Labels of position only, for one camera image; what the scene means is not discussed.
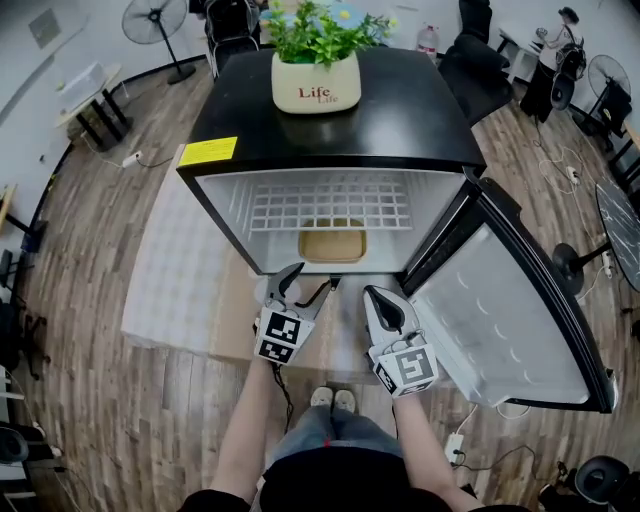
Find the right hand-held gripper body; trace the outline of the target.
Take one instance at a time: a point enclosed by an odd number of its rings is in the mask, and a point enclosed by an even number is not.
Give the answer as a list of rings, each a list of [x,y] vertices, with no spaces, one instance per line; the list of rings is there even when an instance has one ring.
[[[439,379],[434,348],[423,332],[372,345],[367,356],[374,375],[392,399],[424,391]]]

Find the yellow container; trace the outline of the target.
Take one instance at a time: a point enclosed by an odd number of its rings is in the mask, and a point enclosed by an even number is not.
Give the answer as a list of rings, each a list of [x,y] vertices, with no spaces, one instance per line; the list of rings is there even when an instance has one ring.
[[[367,250],[367,233],[357,219],[344,217],[310,220],[299,233],[299,255],[309,263],[356,263]]]

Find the black mini fridge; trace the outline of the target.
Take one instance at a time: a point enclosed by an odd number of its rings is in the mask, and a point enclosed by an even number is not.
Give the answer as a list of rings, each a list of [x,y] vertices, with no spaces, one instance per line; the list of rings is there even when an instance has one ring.
[[[385,47],[358,56],[361,98],[342,112],[279,110],[274,53],[224,67],[178,160],[233,157],[418,159],[464,183],[415,268],[388,289],[414,308],[425,340],[465,398],[484,406],[611,412],[616,385],[576,299],[526,229],[519,205],[484,176],[483,155],[451,90],[424,55]]]

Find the person's right forearm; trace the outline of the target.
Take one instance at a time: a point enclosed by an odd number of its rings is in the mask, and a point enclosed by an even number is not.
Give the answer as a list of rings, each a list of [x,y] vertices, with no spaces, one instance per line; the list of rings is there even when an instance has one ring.
[[[398,440],[409,481],[414,488],[436,494],[453,512],[471,512],[482,507],[462,490],[444,450],[436,438],[417,394],[393,402]]]

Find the person's left forearm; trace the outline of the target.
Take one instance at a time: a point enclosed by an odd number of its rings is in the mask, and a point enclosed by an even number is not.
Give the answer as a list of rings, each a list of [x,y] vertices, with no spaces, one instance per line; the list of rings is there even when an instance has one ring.
[[[220,447],[213,490],[253,502],[264,467],[274,389],[270,363],[253,359]]]

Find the person's blue jeans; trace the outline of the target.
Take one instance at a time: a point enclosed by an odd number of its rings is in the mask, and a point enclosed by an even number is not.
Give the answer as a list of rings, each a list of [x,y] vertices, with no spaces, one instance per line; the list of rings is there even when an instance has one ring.
[[[323,447],[359,448],[402,457],[399,441],[366,416],[327,405],[311,406],[272,450],[269,468],[276,461]]]

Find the checkered beige tablecloth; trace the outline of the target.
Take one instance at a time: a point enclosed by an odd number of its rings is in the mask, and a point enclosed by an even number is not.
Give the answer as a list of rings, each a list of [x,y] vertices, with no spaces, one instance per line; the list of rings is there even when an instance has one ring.
[[[408,231],[366,231],[356,263],[316,264],[299,255],[301,231],[252,232],[260,185],[343,181],[399,182],[412,218]],[[181,168],[172,162],[152,207],[136,257],[122,317],[132,343],[242,363],[253,351],[251,325],[270,276],[303,262],[287,290],[304,302],[330,276],[340,277],[294,372],[371,383],[361,293],[368,284],[396,289],[418,263],[425,241],[464,183],[458,172],[418,159],[294,156],[233,157]]]

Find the person's black shirt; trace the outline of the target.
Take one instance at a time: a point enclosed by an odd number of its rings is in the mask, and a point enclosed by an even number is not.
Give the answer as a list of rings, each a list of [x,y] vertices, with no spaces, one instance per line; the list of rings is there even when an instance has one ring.
[[[364,448],[323,446],[284,457],[263,475],[253,503],[206,489],[178,512],[453,512],[410,485],[402,458]]]

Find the round black marble table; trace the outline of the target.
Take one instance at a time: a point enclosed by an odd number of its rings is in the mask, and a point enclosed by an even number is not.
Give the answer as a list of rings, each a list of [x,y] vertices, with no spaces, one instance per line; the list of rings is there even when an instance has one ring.
[[[598,182],[595,191],[606,242],[583,256],[569,244],[560,243],[554,248],[552,261],[570,293],[576,295],[584,285],[583,267],[611,250],[629,285],[640,292],[640,216],[625,192],[610,180]]]

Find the small black-legged side table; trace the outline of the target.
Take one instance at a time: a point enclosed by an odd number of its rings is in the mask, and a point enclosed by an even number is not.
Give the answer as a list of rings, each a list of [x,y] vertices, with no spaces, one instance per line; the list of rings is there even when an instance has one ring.
[[[76,120],[93,141],[98,152],[106,152],[121,143],[133,126],[133,119],[127,117],[111,94],[118,80],[122,65],[110,64],[106,67],[106,79],[98,91],[82,100],[70,112],[60,113],[54,124],[62,128]]]

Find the clear water bottle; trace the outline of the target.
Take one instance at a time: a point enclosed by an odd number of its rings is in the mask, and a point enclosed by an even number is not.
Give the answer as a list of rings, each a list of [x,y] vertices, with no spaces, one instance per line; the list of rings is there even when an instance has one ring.
[[[438,28],[429,24],[424,25],[417,34],[415,49],[426,54],[432,61],[436,61],[438,46]]]

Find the small wooden desk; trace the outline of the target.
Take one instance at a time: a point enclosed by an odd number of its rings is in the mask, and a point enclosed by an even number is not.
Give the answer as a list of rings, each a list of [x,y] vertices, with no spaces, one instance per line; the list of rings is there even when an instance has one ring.
[[[46,221],[36,221],[32,226],[27,226],[10,213],[10,208],[16,190],[16,185],[7,185],[0,194],[0,231],[3,229],[5,224],[9,224],[29,237],[41,237],[47,227]]]

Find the white desk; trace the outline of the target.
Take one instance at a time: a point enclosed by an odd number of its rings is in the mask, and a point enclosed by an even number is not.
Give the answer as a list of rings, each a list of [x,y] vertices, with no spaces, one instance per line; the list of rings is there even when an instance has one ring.
[[[510,62],[507,75],[507,81],[512,84],[521,69],[524,57],[526,55],[539,57],[540,49],[534,41],[536,34],[529,28],[509,21],[503,21],[498,25],[498,33],[502,39],[497,48],[499,54],[509,45],[515,46],[517,49],[514,59]]]

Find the black standing floor fan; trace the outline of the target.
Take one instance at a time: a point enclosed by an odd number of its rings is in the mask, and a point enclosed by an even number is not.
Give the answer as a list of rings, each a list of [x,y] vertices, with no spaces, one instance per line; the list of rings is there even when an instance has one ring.
[[[195,73],[193,65],[178,62],[169,42],[181,28],[187,13],[187,0],[131,0],[122,16],[122,31],[131,42],[139,45],[165,43],[172,60],[169,85],[183,82]]]
[[[587,68],[589,85],[596,102],[578,120],[579,129],[588,136],[609,133],[621,137],[622,126],[632,111],[631,85],[621,64],[608,55],[596,55]]]

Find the grey wall poster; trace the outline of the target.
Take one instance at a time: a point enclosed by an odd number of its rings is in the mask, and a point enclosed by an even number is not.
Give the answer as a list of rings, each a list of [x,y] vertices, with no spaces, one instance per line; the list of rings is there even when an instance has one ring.
[[[29,30],[39,49],[44,49],[56,39],[61,29],[52,8],[40,13],[29,23]]]

